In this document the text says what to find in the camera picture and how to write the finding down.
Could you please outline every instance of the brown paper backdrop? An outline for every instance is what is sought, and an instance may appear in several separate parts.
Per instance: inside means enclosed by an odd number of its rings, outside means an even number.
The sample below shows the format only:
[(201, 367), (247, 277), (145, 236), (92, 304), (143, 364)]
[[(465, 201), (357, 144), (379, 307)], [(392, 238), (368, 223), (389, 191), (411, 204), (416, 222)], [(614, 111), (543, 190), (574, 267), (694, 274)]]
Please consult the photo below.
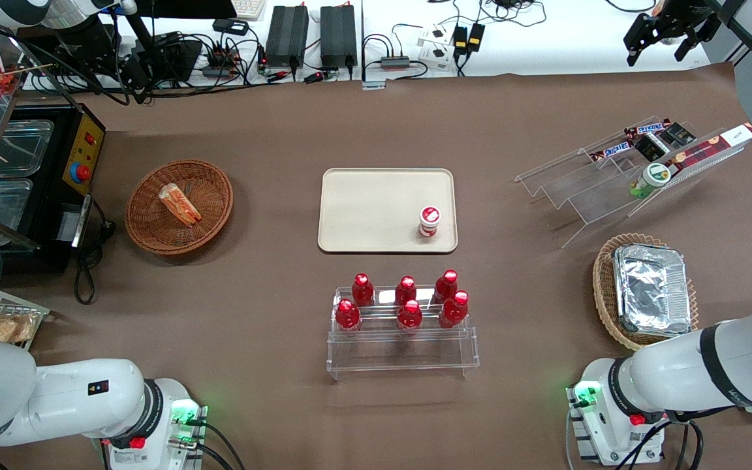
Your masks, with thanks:
[[(60, 312), (33, 354), (40, 365), (129, 358), (147, 377), (181, 381), (211, 405), (211, 422), (250, 470), (564, 468), (564, 386), (594, 359), (629, 354), (599, 323), (590, 279), (602, 242), (619, 232), (683, 252), (702, 326), (752, 313), (752, 143), (692, 191), (565, 250), (558, 214), (513, 182), (653, 114), (702, 132), (746, 121), (728, 65), (403, 81), (376, 92), (284, 84), (152, 107), (84, 101), (110, 129), (93, 194), (112, 219), (123, 220), (138, 179), (182, 158), (226, 170), (234, 211), (215, 243), (180, 261), (142, 252), (119, 227), (95, 270), (93, 306), (72, 298), (72, 268), (6, 280), (12, 294)], [(321, 253), (321, 176), (335, 166), (451, 170), (457, 250)], [(472, 295), (480, 368), (465, 380), (409, 373), (332, 382), (334, 287), (359, 271), (376, 283), (403, 274), (432, 282), (445, 268), (456, 268)], [(700, 425), (702, 468), (752, 468), (752, 415), (727, 411)], [(646, 467), (673, 467), (678, 445), (669, 430), (668, 463)], [(0, 458), (13, 470), (101, 466), (83, 437), (0, 449)]]

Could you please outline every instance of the keyboard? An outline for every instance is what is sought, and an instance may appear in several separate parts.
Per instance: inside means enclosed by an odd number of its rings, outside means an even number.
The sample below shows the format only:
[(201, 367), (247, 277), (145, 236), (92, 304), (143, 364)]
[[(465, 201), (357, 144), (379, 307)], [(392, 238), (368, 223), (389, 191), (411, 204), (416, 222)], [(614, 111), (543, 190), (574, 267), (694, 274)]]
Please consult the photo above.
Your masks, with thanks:
[(237, 19), (257, 19), (260, 17), (263, 6), (266, 5), (266, 0), (231, 0), (230, 2), (234, 5)]

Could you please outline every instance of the white cap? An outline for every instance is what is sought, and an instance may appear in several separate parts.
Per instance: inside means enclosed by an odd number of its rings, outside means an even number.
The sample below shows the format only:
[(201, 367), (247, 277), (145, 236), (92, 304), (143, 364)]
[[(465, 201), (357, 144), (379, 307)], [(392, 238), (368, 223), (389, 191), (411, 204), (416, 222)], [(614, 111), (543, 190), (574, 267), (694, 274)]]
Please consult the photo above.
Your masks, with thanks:
[(436, 228), (441, 219), (439, 209), (435, 206), (424, 206), (420, 211), (420, 224), (426, 228)]

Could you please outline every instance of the chocolate bar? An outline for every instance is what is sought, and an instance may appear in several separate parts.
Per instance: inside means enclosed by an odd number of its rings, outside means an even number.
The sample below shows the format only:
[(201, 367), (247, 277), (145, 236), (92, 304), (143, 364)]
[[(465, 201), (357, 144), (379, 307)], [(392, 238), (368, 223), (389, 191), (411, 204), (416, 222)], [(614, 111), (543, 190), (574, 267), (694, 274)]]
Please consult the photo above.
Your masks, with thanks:
[(629, 127), (626, 128), (625, 131), (626, 137), (629, 137), (629, 140), (633, 140), (638, 138), (639, 136), (642, 136), (643, 134), (646, 134), (647, 132), (659, 134), (670, 124), (672, 124), (672, 122), (669, 119), (664, 119), (663, 122), (656, 122), (654, 124), (641, 125), (638, 127)]
[(660, 134), (660, 138), (672, 146), (672, 148), (678, 149), (683, 146), (688, 146), (695, 140), (695, 136), (691, 132), (683, 128), (683, 125), (677, 122), (668, 126)]
[(627, 151), (628, 149), (632, 148), (632, 142), (630, 140), (626, 140), (626, 142), (623, 142), (617, 146), (609, 147), (608, 149), (604, 149), (604, 151), (598, 151), (596, 153), (591, 153), (588, 155), (591, 155), (591, 160), (593, 161), (600, 161), (603, 158), (611, 157), (612, 155), (617, 155), (620, 152)]

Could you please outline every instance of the control panel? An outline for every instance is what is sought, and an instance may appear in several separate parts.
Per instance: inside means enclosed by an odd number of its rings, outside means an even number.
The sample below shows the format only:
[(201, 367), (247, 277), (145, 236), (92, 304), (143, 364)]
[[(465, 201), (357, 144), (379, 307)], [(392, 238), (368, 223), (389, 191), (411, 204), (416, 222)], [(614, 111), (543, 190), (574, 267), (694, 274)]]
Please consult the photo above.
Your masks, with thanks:
[(86, 196), (92, 185), (92, 175), (98, 164), (98, 155), (104, 143), (104, 131), (88, 115), (83, 115), (71, 147), (63, 181)]

